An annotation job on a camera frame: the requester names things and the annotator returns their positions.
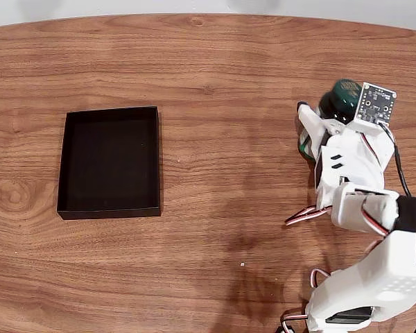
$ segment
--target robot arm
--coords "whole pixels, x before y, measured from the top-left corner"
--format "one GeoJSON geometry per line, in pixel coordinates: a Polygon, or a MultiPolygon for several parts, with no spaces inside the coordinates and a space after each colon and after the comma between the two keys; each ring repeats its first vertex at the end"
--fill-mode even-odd
{"type": "Polygon", "coordinates": [[[394,144],[379,124],[390,120],[396,94],[364,83],[358,97],[353,121],[297,106],[315,160],[316,209],[331,207],[336,226],[383,237],[364,259],[314,290],[305,310],[310,332],[359,330],[416,303],[416,198],[385,190],[383,179],[394,144]]]}

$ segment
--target wood grain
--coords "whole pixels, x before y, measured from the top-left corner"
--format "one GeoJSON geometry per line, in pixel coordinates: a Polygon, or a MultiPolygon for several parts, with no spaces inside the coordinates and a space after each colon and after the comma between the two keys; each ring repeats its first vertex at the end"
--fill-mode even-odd
{"type": "MultiPolygon", "coordinates": [[[[1,27],[0,332],[274,332],[312,267],[345,268],[373,240],[326,217],[283,228],[314,202],[295,105],[339,78],[397,91],[416,195],[415,31],[242,15],[1,27]],[[161,113],[162,216],[61,220],[65,114],[136,105],[161,113]]],[[[385,176],[401,191],[392,162],[385,176]]],[[[415,324],[416,306],[364,332],[415,324]]]]}

